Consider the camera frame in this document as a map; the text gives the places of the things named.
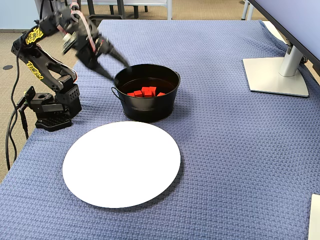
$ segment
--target monitor base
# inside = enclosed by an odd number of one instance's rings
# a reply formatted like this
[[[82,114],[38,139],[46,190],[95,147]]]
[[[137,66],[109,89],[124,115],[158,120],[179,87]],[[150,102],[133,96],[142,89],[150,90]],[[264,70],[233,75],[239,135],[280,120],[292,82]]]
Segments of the monitor base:
[[[243,64],[252,92],[309,97],[306,82],[299,70],[294,76],[282,76],[279,70],[284,57],[245,58]]]

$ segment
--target white plate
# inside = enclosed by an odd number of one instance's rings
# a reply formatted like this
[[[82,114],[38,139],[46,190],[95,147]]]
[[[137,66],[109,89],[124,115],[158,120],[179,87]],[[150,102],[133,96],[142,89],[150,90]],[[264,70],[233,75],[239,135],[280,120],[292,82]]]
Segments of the white plate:
[[[173,182],[180,151],[164,130],[135,121],[114,122],[80,137],[67,152],[62,174],[79,199],[104,208],[147,202]]]

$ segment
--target monitor stand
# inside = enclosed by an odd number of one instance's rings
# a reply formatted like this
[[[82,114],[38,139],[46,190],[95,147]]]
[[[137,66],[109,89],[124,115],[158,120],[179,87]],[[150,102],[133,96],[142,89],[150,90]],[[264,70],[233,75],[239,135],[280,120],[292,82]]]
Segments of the monitor stand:
[[[284,57],[245,58],[243,64],[252,92],[309,97],[298,70],[303,54],[289,47]]]

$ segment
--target computer monitor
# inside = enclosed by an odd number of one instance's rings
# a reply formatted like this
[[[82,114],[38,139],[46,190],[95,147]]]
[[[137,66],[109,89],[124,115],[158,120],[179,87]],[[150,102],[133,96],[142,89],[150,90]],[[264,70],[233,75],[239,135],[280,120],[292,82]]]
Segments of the computer monitor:
[[[251,91],[308,97],[298,71],[305,55],[320,68],[320,0],[249,0],[292,43],[284,57],[244,59]]]

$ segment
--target bucket handle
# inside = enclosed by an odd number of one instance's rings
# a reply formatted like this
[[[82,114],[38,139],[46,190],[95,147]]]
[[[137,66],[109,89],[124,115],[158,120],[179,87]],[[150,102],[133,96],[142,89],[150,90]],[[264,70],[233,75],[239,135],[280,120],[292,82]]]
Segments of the bucket handle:
[[[111,91],[112,91],[112,93],[120,100],[120,101],[122,101],[122,102],[124,102],[125,103],[125,101],[124,100],[122,100],[115,92],[114,92],[114,89],[116,89],[115,87],[111,87]]]
[[[176,71],[174,71],[174,72],[178,75],[179,79],[181,80],[180,74]]]

